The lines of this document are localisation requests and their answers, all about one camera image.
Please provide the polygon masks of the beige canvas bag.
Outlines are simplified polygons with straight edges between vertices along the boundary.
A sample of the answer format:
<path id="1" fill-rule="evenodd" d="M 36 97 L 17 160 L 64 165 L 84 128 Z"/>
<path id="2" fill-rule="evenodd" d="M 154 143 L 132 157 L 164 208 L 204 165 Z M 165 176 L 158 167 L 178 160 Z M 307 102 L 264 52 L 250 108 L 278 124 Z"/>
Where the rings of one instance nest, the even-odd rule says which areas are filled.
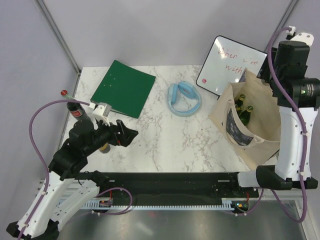
<path id="1" fill-rule="evenodd" d="M 245 95 L 244 109 L 253 107 L 248 125 L 241 122 L 235 108 L 240 95 Z M 248 69 L 239 82 L 227 84 L 208 117 L 251 170 L 263 165 L 280 149 L 277 98 L 270 86 Z"/>

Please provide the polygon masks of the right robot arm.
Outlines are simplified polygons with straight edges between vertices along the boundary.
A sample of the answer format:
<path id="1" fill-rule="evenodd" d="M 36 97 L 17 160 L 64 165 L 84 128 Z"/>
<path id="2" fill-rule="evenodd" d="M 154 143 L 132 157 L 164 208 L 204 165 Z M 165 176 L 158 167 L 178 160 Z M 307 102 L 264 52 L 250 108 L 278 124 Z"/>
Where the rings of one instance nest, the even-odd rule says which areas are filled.
<path id="1" fill-rule="evenodd" d="M 311 176 L 309 159 L 314 121 L 320 107 L 320 81 L 305 77 L 309 52 L 310 46 L 305 42 L 285 40 L 279 43 L 273 69 L 303 121 L 271 77 L 272 95 L 277 98 L 281 120 L 278 159 L 275 165 L 259 165 L 256 170 L 240 172 L 238 179 L 229 184 L 233 196 L 242 196 L 248 187 L 271 190 L 318 187 L 318 181 Z"/>

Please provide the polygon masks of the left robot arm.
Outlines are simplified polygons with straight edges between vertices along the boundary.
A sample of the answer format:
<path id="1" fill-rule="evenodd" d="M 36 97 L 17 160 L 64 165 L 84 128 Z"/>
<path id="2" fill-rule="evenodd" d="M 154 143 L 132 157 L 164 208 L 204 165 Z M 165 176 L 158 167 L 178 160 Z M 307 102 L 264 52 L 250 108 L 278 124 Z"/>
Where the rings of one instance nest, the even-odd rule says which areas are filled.
<path id="1" fill-rule="evenodd" d="M 89 173 L 83 185 L 60 206 L 57 206 L 68 186 L 88 164 L 88 156 L 106 144 L 127 147 L 138 135 L 137 130 L 98 121 L 97 128 L 90 120 L 77 121 L 62 147 L 45 167 L 46 177 L 26 214 L 8 225 L 6 231 L 18 240 L 55 240 L 59 231 L 88 200 L 104 197 L 110 191 L 108 177 L 99 171 Z"/>

